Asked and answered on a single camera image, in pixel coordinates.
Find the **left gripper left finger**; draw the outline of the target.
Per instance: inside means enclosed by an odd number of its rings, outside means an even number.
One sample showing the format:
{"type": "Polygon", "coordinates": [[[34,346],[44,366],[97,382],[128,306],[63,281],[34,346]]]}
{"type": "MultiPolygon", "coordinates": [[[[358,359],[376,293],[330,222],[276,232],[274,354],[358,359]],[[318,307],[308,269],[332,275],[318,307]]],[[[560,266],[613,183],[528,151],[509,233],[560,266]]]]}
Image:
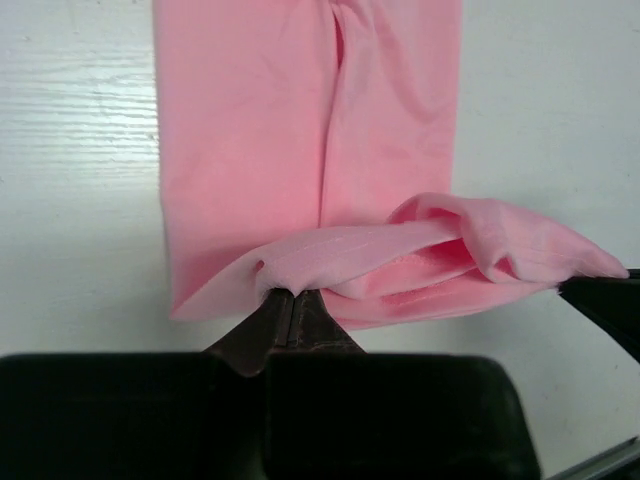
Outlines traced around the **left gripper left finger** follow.
{"type": "Polygon", "coordinates": [[[210,350],[1,360],[5,479],[260,479],[259,373],[291,317],[271,292],[210,350]]]}

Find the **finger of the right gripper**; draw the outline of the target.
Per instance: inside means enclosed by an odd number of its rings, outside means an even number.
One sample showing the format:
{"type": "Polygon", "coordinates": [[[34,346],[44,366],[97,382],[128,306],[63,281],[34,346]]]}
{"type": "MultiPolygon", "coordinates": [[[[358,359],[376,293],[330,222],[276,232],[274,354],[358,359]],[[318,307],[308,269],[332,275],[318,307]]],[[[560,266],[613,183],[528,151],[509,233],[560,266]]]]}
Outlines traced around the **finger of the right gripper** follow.
{"type": "Polygon", "coordinates": [[[639,362],[639,270],[624,279],[573,277],[560,284],[559,295],[609,335],[639,362]]]}

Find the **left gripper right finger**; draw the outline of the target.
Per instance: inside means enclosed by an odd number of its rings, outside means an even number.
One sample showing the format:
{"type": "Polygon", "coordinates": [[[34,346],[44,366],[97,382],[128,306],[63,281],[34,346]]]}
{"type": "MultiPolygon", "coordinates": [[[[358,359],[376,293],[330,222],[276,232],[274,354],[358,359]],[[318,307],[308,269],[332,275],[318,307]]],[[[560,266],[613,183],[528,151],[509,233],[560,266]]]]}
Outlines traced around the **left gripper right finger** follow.
{"type": "Polygon", "coordinates": [[[480,356],[363,352],[321,295],[293,303],[264,371],[271,479],[537,479],[518,393],[480,356]]]}

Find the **pink t-shirt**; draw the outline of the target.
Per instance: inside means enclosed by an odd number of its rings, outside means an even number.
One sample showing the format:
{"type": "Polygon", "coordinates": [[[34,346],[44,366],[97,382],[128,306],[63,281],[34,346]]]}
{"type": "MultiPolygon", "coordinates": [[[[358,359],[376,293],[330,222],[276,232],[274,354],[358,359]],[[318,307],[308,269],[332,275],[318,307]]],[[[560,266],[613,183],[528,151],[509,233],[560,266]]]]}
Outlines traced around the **pink t-shirt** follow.
{"type": "Polygon", "coordinates": [[[175,320],[319,291],[347,328],[625,279],[570,228],[451,192],[458,1],[158,1],[175,320]]]}

